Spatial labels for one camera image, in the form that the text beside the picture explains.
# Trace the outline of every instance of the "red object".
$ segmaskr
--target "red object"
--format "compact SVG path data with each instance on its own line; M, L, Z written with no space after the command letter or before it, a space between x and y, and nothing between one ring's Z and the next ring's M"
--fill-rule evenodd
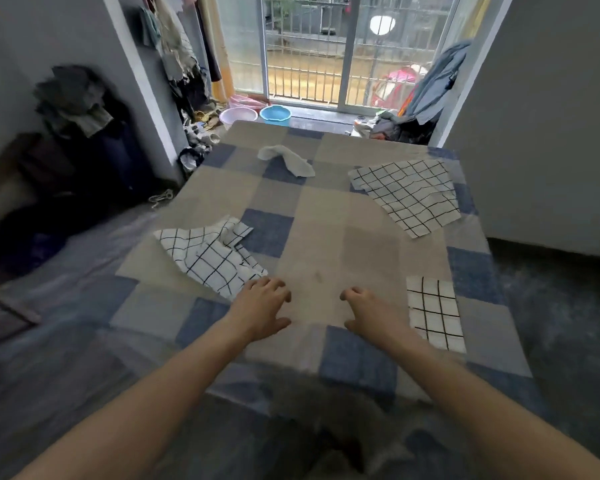
M417 79L418 73L411 67L403 67L389 72L374 86L371 94L371 106L384 109L396 109L403 106L403 102L412 91L411 84L415 84Z

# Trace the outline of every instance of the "right hand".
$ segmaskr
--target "right hand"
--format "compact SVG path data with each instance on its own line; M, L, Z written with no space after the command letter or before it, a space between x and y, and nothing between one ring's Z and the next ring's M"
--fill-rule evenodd
M340 294L353 311L355 319L344 326L373 345L395 356L401 349L431 351L431 346L409 326L405 313L376 297L364 288L353 286Z

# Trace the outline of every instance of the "white rag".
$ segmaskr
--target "white rag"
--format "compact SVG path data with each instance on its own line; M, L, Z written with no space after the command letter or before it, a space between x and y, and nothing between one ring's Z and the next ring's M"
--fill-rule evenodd
M239 244L253 227L225 216L199 229L162 229L153 233L180 270L233 301L244 284L268 274Z
M315 170L307 160L297 153L292 152L286 146L277 144L275 146L263 146L258 152L260 160L268 161L277 156L285 160L287 170L296 177L315 177Z
M454 183L438 160L385 163L349 172L410 237L416 238L461 217Z

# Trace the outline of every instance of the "plaid bedspread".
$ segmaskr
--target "plaid bedspread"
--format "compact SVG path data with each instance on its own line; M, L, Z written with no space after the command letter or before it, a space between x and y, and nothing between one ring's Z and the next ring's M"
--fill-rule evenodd
M296 178L282 158L256 158L282 144L312 163ZM412 239L348 172L357 166L437 159L456 190L462 218ZM154 230L210 225L225 215L254 227L242 241L258 263L284 279L293 301L288 329L250 345L245 357L370 391L409 396L411 379L382 352L343 327L351 317L341 290L369 287L407 310L407 276L453 282L466 354L474 372L531 407L536 389L460 162L439 148L375 141L238 121ZM149 233L117 275L123 297L111 323L186 346L228 309L228 302L182 273Z

